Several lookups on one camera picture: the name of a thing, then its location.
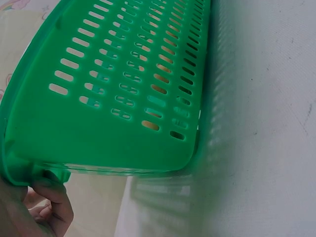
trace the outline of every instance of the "green plastic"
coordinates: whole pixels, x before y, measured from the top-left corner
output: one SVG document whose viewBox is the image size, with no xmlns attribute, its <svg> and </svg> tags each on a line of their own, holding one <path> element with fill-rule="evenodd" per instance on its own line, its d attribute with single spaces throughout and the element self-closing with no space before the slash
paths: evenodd
<svg viewBox="0 0 316 237">
<path fill-rule="evenodd" d="M 178 170 L 197 138 L 209 0 L 61 0 L 0 106 L 0 171 Z"/>
</svg>

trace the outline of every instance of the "green plastic basket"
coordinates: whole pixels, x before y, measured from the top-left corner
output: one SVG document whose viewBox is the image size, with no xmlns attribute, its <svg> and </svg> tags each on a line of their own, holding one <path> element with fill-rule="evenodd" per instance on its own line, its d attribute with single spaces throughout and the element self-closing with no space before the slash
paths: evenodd
<svg viewBox="0 0 316 237">
<path fill-rule="evenodd" d="M 141 174 L 194 154 L 210 0 L 61 0 L 0 107 L 3 176 Z"/>
</svg>

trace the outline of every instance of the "finger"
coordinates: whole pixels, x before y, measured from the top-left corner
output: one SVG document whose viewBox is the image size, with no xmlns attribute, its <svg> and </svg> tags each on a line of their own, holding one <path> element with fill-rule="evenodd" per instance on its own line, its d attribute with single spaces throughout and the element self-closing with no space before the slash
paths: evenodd
<svg viewBox="0 0 316 237">
<path fill-rule="evenodd" d="M 30 188 L 23 203 L 28 209 L 31 209 L 44 200 L 45 200 L 44 197 L 37 194 L 32 188 Z"/>
<path fill-rule="evenodd" d="M 56 179 L 56 176 L 51 179 L 41 178 L 32 184 L 32 188 L 39 195 L 51 201 L 52 210 L 47 222 L 56 236 L 62 237 L 73 221 L 74 214 L 65 187 L 53 181 Z"/>
</svg>

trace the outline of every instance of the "slot hole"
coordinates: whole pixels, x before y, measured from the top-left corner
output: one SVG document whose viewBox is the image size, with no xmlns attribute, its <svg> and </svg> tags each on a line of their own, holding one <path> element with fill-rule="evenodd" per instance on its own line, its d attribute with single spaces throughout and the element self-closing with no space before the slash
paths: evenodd
<svg viewBox="0 0 316 237">
<path fill-rule="evenodd" d="M 190 64 L 190 65 L 193 66 L 193 67 L 196 66 L 196 64 L 195 64 L 194 62 L 190 61 L 189 59 L 186 59 L 186 58 L 185 58 L 184 61 L 185 61 L 186 63 Z"/>
<path fill-rule="evenodd" d="M 55 71 L 55 76 L 64 79 L 66 81 L 73 81 L 74 77 L 72 75 L 69 75 L 67 73 L 64 73 L 62 71 Z"/>
<path fill-rule="evenodd" d="M 73 68 L 73 69 L 78 69 L 79 68 L 79 64 L 78 63 L 75 63 L 73 61 L 70 61 L 66 58 L 62 58 L 60 60 L 61 64 L 67 66 L 67 67 L 70 67 L 70 68 Z"/>
<path fill-rule="evenodd" d="M 165 67 L 164 65 L 162 65 L 162 64 L 160 64 L 160 63 L 156 64 L 156 66 L 157 66 L 159 69 L 161 69 L 161 70 L 163 70 L 163 71 L 165 71 L 165 72 L 167 72 L 167 73 L 171 73 L 171 70 L 170 70 L 169 68 Z"/>
<path fill-rule="evenodd" d="M 158 126 L 157 124 L 155 124 L 155 123 L 153 123 L 153 122 L 149 122 L 149 121 L 147 121 L 147 120 L 142 121 L 142 125 L 143 125 L 144 127 L 147 127 L 147 128 L 149 128 L 149 129 L 152 129 L 152 130 L 154 130 L 154 131 L 158 131 L 158 130 L 159 130 L 159 126 Z"/>
<path fill-rule="evenodd" d="M 66 48 L 66 51 L 74 56 L 77 56 L 79 58 L 82 58 L 84 56 L 84 53 L 74 49 L 74 48 Z"/>
<path fill-rule="evenodd" d="M 168 53 L 170 53 L 170 54 L 172 54 L 172 55 L 175 55 L 176 53 L 174 52 L 174 51 L 172 51 L 170 48 L 167 48 L 167 47 L 165 47 L 165 46 L 161 46 L 161 48 L 164 50 L 164 51 L 166 51 L 166 52 L 168 52 Z"/>
<path fill-rule="evenodd" d="M 67 95 L 68 94 L 68 90 L 66 88 L 63 88 L 62 86 L 56 85 L 56 84 L 49 84 L 48 87 L 51 91 L 54 91 L 58 94 L 61 95 Z"/>
<path fill-rule="evenodd" d="M 107 8 L 102 7 L 102 6 L 98 5 L 98 4 L 95 4 L 95 5 L 93 5 L 93 6 L 94 6 L 96 9 L 99 9 L 99 10 L 101 10 L 101 11 L 103 11 L 103 12 L 108 12 L 108 11 L 109 11 Z"/>
<path fill-rule="evenodd" d="M 87 31 L 87 30 L 85 30 L 83 28 L 79 28 L 78 32 L 81 33 L 81 34 L 84 34 L 86 36 L 89 36 L 89 37 L 94 37 L 95 36 L 94 33 L 92 33 L 91 31 Z"/>
<path fill-rule="evenodd" d="M 99 95 L 104 95 L 104 93 L 105 93 L 104 89 L 102 89 L 94 84 L 88 83 L 88 82 L 84 84 L 84 87 L 87 88 L 88 90 L 91 90 L 91 91 L 99 94 Z"/>
<path fill-rule="evenodd" d="M 183 86 L 179 86 L 179 89 L 188 95 L 192 95 L 192 92 L 189 89 L 184 88 Z"/>
<path fill-rule="evenodd" d="M 176 139 L 179 139 L 179 140 L 184 140 L 184 138 L 185 138 L 185 136 L 183 134 L 175 132 L 175 131 L 171 131 L 170 135 Z"/>
<path fill-rule="evenodd" d="M 84 40 L 81 40 L 79 38 L 76 38 L 76 37 L 73 38 L 73 42 L 75 42 L 77 44 L 80 44 L 80 45 L 82 45 L 84 47 L 88 47 L 90 45 L 90 43 L 88 43 L 88 42 L 86 42 Z"/>
<path fill-rule="evenodd" d="M 162 60 L 164 60 L 164 61 L 166 61 L 168 63 L 173 64 L 173 61 L 170 58 L 167 58 L 166 56 L 164 56 L 162 54 L 159 55 L 159 58 L 161 58 Z"/>
<path fill-rule="evenodd" d="M 100 27 L 99 24 L 97 24 L 97 23 L 95 23 L 95 22 L 92 22 L 92 21 L 89 21 L 89 20 L 87 20 L 87 19 L 84 19 L 83 22 L 84 22 L 85 24 L 89 25 L 89 26 L 94 27 L 94 28 L 99 28 L 99 27 Z"/>
<path fill-rule="evenodd" d="M 167 84 L 169 84 L 169 79 L 167 79 L 167 78 L 165 78 L 165 77 L 163 77 L 163 76 L 161 76 L 161 75 L 159 75 L 159 74 L 154 74 L 154 77 L 156 78 L 156 79 L 158 79 L 158 80 L 161 80 L 161 81 L 163 81 L 164 83 L 167 83 Z"/>
<path fill-rule="evenodd" d="M 157 92 L 160 92 L 161 94 L 164 94 L 164 95 L 167 94 L 167 91 L 165 89 L 161 88 L 160 86 L 152 84 L 152 89 L 157 91 Z"/>
<path fill-rule="evenodd" d="M 89 15 L 90 15 L 90 16 L 93 16 L 93 17 L 95 17 L 95 18 L 98 18 L 98 19 L 100 19 L 100 20 L 104 20 L 104 16 L 101 16 L 100 14 L 95 13 L 95 12 L 93 12 L 93 11 L 90 11 L 90 12 L 89 12 Z"/>
<path fill-rule="evenodd" d="M 186 73 L 188 73 L 188 74 L 190 74 L 190 75 L 192 75 L 192 76 L 195 75 L 195 73 L 194 73 L 193 71 L 191 71 L 190 69 L 188 69 L 188 68 L 186 68 L 186 67 L 182 67 L 182 69 L 183 69 Z"/>
<path fill-rule="evenodd" d="M 151 108 L 146 108 L 145 112 L 148 113 L 149 115 L 155 116 L 157 118 L 161 118 L 162 114 L 156 110 L 153 110 Z"/>
<path fill-rule="evenodd" d="M 186 82 L 187 84 L 193 85 L 193 81 L 191 81 L 190 79 L 187 79 L 184 76 L 180 76 L 180 78 L 181 78 L 182 81 Z"/>
</svg>

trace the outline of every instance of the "plastic basket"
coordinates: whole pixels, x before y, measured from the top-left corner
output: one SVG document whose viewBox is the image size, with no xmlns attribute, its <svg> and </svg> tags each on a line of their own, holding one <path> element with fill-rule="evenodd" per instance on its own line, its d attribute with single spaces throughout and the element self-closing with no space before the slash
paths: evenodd
<svg viewBox="0 0 316 237">
<path fill-rule="evenodd" d="M 209 0 L 61 0 L 0 107 L 2 174 L 184 167 L 196 145 Z"/>
</svg>

